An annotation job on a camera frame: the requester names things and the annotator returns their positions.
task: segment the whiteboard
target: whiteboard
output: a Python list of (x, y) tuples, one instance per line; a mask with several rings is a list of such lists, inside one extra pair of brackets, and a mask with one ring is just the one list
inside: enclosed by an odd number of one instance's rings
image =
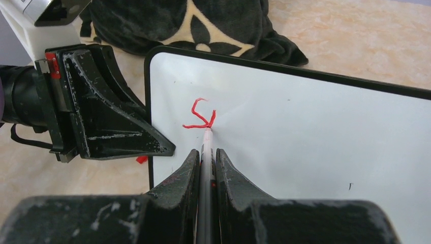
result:
[(402, 242), (429, 241), (430, 100), (163, 51), (148, 59), (152, 124), (177, 147), (173, 157), (153, 158), (155, 185), (200, 150), (204, 129), (182, 125), (202, 124), (191, 106), (205, 98), (197, 111), (208, 120), (217, 111), (215, 148), (263, 191), (369, 200)]

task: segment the beige tabletop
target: beige tabletop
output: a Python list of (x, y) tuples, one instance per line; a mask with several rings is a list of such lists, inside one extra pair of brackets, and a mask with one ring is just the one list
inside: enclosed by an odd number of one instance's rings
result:
[[(310, 59), (307, 69), (431, 89), (431, 3), (394, 0), (270, 0), (274, 29)], [(144, 59), (115, 50), (118, 65), (144, 100)], [(134, 158), (57, 162), (48, 150), (20, 145), (0, 130), (0, 223), (34, 195), (139, 194), (148, 190), (148, 167)], [(49, 141), (18, 126), (27, 139)]]

